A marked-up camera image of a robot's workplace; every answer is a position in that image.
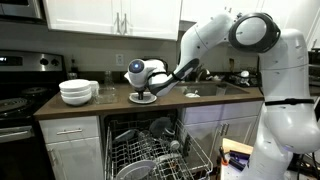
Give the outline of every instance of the stove knob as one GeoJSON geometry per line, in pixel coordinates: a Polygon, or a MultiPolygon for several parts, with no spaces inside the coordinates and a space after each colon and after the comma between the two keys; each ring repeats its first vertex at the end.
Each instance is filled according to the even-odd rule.
{"type": "Polygon", "coordinates": [[[49,61],[48,61],[47,59],[45,59],[45,58],[42,58],[42,59],[40,60],[40,64],[42,64],[42,65],[48,65],[48,64],[49,64],[49,61]]]}
{"type": "Polygon", "coordinates": [[[54,66],[58,66],[60,63],[59,63],[58,60],[53,59],[53,60],[51,61],[51,64],[54,65],[54,66]]]}

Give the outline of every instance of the open dishwasher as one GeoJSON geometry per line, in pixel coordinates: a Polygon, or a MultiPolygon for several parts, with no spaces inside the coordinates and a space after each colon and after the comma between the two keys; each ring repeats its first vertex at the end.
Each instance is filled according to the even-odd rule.
{"type": "Polygon", "coordinates": [[[209,179],[213,164],[176,110],[109,115],[101,125],[107,180],[209,179]]]}

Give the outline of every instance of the robotic manipulator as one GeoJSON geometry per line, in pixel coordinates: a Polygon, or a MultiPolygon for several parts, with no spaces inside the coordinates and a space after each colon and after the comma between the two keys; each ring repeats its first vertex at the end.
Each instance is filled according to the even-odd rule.
{"type": "Polygon", "coordinates": [[[239,51],[259,55],[265,99],[254,150],[236,179],[283,180],[293,153],[320,149],[320,123],[309,93],[308,51],[298,30],[280,31],[265,13],[239,19],[217,13],[184,34],[180,63],[170,75],[162,61],[136,59],[125,76],[137,92],[148,88],[163,96],[198,67],[208,50],[226,41],[239,51]]]}

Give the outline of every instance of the oven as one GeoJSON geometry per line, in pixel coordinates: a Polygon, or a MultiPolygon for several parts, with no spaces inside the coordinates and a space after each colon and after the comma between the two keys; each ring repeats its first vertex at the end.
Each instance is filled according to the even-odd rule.
{"type": "Polygon", "coordinates": [[[33,126],[0,128],[0,179],[54,179],[33,126]]]}
{"type": "Polygon", "coordinates": [[[0,179],[54,179],[33,114],[66,79],[63,57],[0,50],[0,179]]]}

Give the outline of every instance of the backsplash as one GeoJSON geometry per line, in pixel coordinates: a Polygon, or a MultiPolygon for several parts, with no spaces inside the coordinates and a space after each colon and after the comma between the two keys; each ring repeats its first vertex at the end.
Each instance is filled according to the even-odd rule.
{"type": "MultiPolygon", "coordinates": [[[[180,51],[179,41],[49,31],[43,25],[10,22],[0,22],[0,26],[0,49],[61,54],[68,70],[72,58],[80,71],[126,71],[131,60],[152,56],[167,61],[172,71],[180,51]],[[124,66],[116,66],[116,54],[124,55],[124,66]]],[[[229,71],[229,58],[235,59],[235,71],[256,67],[256,54],[238,52],[227,43],[205,54],[201,63],[210,71],[224,72],[229,71]]]]}

